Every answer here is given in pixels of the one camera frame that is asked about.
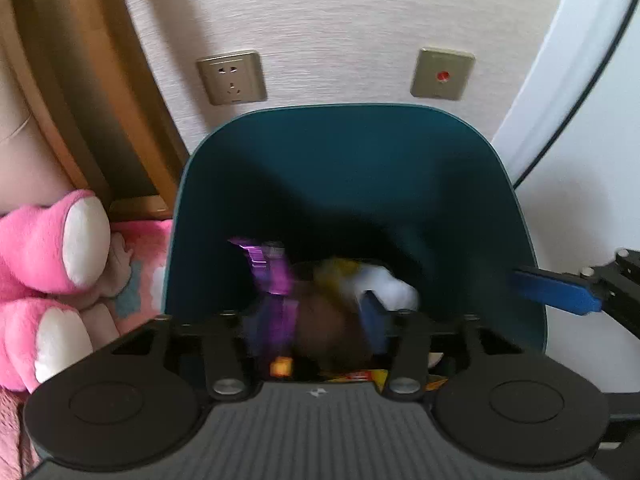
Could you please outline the pink plush toy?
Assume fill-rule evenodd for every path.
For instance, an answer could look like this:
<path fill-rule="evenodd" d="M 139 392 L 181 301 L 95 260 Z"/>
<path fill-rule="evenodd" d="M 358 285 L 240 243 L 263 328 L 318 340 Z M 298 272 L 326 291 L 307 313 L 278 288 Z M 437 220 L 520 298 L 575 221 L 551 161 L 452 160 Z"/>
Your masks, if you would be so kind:
<path fill-rule="evenodd" d="M 1 218 L 3 388 L 32 392 L 93 352 L 79 311 L 61 298 L 96 284 L 110 246 L 110 222 L 90 191 Z"/>

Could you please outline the beige wall power socket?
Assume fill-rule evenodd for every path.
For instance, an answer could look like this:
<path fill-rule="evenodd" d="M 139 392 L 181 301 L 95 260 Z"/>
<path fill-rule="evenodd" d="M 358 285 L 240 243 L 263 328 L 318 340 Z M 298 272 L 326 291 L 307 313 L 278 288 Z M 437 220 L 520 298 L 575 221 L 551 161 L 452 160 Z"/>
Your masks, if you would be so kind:
<path fill-rule="evenodd" d="M 195 63 L 213 106 L 264 102 L 268 99 L 262 60 L 255 50 L 200 58 Z"/>

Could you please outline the beige wall switch red dot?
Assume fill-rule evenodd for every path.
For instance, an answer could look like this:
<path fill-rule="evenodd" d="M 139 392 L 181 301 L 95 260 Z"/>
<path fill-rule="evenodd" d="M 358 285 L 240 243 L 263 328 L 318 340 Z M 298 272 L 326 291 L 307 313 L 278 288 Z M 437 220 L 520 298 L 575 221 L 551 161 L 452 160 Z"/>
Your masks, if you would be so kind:
<path fill-rule="evenodd" d="M 416 60 L 410 93 L 419 99 L 459 101 L 474 65 L 472 53 L 423 48 Z"/>

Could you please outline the white door frame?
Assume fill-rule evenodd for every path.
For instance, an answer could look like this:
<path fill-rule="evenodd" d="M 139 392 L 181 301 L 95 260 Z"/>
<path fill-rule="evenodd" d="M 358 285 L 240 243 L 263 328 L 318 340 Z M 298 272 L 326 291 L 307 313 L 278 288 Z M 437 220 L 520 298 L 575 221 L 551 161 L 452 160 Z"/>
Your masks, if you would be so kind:
<path fill-rule="evenodd" d="M 579 110 L 616 50 L 638 0 L 560 0 L 492 145 L 518 186 Z"/>

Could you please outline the purple snack bag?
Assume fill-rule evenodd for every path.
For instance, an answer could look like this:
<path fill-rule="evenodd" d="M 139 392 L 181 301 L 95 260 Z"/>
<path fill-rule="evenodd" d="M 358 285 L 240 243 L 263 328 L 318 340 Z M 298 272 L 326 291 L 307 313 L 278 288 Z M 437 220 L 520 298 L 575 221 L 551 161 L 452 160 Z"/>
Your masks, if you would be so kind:
<path fill-rule="evenodd" d="M 246 255 L 259 289 L 254 312 L 243 318 L 248 350 L 253 356 L 282 356 L 294 339 L 298 310 L 295 280 L 284 250 L 240 238 L 232 238 L 231 243 Z"/>

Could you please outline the wooden bed headboard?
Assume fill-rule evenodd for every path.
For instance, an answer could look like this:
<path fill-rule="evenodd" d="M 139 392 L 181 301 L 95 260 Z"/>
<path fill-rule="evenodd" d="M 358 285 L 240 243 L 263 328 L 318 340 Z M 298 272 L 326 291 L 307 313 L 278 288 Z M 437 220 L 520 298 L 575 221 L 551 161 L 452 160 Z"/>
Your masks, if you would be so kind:
<path fill-rule="evenodd" d="M 125 0 L 1 0 L 1 51 L 73 188 L 114 220 L 172 216 L 189 154 Z"/>

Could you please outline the dark teal trash bin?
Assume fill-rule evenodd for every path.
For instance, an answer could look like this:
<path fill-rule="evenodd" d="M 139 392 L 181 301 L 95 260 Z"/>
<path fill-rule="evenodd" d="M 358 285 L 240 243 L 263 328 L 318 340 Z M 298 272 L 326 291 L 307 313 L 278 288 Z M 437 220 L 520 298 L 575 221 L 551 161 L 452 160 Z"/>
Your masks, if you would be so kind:
<path fill-rule="evenodd" d="M 243 240 L 280 246 L 305 281 L 331 258 L 384 266 L 434 320 L 474 314 L 516 344 L 546 346 L 544 306 L 509 286 L 536 262 L 510 179 L 484 136 L 442 110 L 299 106 L 227 122 L 184 170 L 164 311 L 198 323 L 248 308 Z"/>

